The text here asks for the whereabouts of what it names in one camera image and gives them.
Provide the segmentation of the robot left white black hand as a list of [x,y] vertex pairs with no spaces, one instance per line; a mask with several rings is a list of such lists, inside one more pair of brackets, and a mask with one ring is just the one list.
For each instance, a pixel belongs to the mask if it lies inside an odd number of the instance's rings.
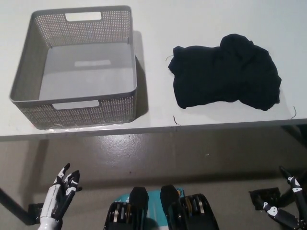
[[83,189],[79,187],[79,170],[65,175],[70,165],[67,163],[60,170],[48,189],[39,218],[39,230],[60,230],[63,225],[63,217],[75,194]]

